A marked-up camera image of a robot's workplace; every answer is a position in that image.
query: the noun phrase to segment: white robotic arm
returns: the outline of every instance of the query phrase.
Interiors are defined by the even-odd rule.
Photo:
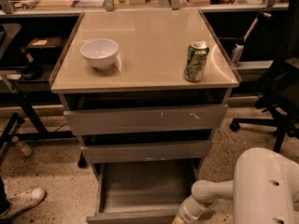
[[[233,200],[234,224],[294,224],[299,165],[271,150],[251,148],[238,159],[234,181],[195,182],[173,224],[194,223],[218,199]]]

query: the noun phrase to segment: black chair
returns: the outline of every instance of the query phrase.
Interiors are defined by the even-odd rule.
[[[277,57],[255,87],[263,94],[255,107],[269,111],[272,119],[233,119],[230,124],[234,132],[240,123],[276,127],[276,152],[280,152],[286,134],[299,139],[299,0],[290,0],[285,27]]]

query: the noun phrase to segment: shoe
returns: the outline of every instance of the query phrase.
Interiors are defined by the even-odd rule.
[[[9,220],[21,211],[31,209],[40,204],[46,197],[46,191],[42,188],[23,192],[15,197],[7,198],[10,202],[8,210],[0,214],[0,220]]]

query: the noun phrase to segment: white bowl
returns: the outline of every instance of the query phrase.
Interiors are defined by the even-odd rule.
[[[95,39],[85,43],[80,51],[90,65],[104,70],[116,61],[119,45],[110,39]]]

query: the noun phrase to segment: speckled floor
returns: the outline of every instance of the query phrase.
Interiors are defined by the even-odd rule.
[[[13,108],[0,108],[0,131],[3,131]],[[36,109],[49,131],[58,128],[67,130],[60,106]],[[267,117],[251,107],[229,108],[221,127],[215,132],[213,148],[205,158],[200,170],[200,178],[210,181],[233,179],[234,168],[240,154],[251,147],[273,148],[275,137],[273,128],[242,125],[233,133],[229,130],[232,118]],[[34,131],[30,121],[26,121],[16,132]],[[76,139],[30,142],[34,154],[24,159],[11,144],[6,144],[1,153],[1,176],[6,184],[7,195],[43,187],[47,197],[39,206],[17,216],[14,224],[85,224],[86,216],[95,211],[97,181],[92,169],[78,168],[80,155]],[[280,152],[285,157],[299,161],[299,141],[287,137]],[[233,206],[230,201],[220,201],[214,208],[216,214],[198,223],[232,223]]]

